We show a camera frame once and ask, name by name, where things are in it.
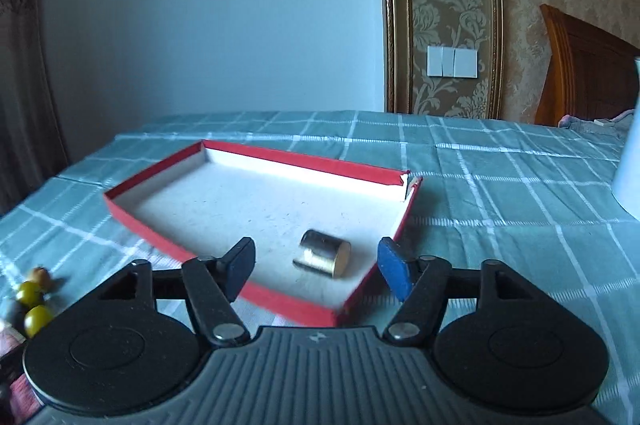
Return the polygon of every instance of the brown curtain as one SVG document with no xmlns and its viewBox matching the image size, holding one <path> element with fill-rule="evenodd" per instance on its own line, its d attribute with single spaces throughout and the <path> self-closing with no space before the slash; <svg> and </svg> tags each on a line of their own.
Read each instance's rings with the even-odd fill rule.
<svg viewBox="0 0 640 425">
<path fill-rule="evenodd" d="M 42 59 L 38 0 L 0 0 L 0 215 L 66 165 Z"/>
</svg>

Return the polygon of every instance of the paper roll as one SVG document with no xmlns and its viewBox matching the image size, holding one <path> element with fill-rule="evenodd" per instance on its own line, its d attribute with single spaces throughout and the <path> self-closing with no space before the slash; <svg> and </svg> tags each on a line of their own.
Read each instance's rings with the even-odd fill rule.
<svg viewBox="0 0 640 425">
<path fill-rule="evenodd" d="M 640 58 L 636 66 L 640 77 Z M 622 208 L 640 221 L 640 96 L 611 189 Z"/>
</svg>

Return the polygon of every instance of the metallic cylinder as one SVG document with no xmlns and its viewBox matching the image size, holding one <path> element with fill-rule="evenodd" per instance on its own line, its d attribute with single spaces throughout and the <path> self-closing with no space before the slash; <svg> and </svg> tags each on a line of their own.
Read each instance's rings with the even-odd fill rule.
<svg viewBox="0 0 640 425">
<path fill-rule="evenodd" d="M 300 248 L 304 252 L 293 260 L 295 266 L 333 278 L 344 273 L 351 255 L 351 243 L 317 230 L 305 232 Z"/>
</svg>

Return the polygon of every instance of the black circular disc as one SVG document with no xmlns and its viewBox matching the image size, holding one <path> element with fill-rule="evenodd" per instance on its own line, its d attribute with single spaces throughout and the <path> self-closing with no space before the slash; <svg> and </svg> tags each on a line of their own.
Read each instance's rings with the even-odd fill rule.
<svg viewBox="0 0 640 425">
<path fill-rule="evenodd" d="M 453 321 L 433 354 L 459 392 L 514 413 L 586 405 L 609 367 L 595 331 L 560 307 L 530 301 L 503 301 Z"/>
<path fill-rule="evenodd" d="M 170 397 L 199 359 L 195 335 L 177 320 L 132 301 L 105 300 L 42 328 L 25 349 L 24 372 L 53 407 L 113 416 Z"/>
</svg>

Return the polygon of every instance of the teal checkered fabric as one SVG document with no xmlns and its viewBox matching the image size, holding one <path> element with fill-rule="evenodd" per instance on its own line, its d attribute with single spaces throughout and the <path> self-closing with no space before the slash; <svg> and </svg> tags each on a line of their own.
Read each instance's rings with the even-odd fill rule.
<svg viewBox="0 0 640 425">
<path fill-rule="evenodd" d="M 0 221 L 3 296 L 42 264 L 66 279 L 62 310 L 136 257 L 177 267 L 114 221 L 102 192 L 202 138 L 409 169 L 423 176 L 402 236 L 416 254 L 478 268 L 498 258 L 592 326 L 610 352 L 595 402 L 612 423 L 640 421 L 640 223 L 611 194 L 623 142 L 612 136 L 368 112 L 172 116 L 115 140 L 49 180 Z M 446 321 L 473 310 L 452 301 Z M 160 309 L 186 321 L 183 304 Z M 286 325 L 245 301 L 248 327 Z M 353 323 L 383 327 L 399 303 L 380 278 Z"/>
</svg>

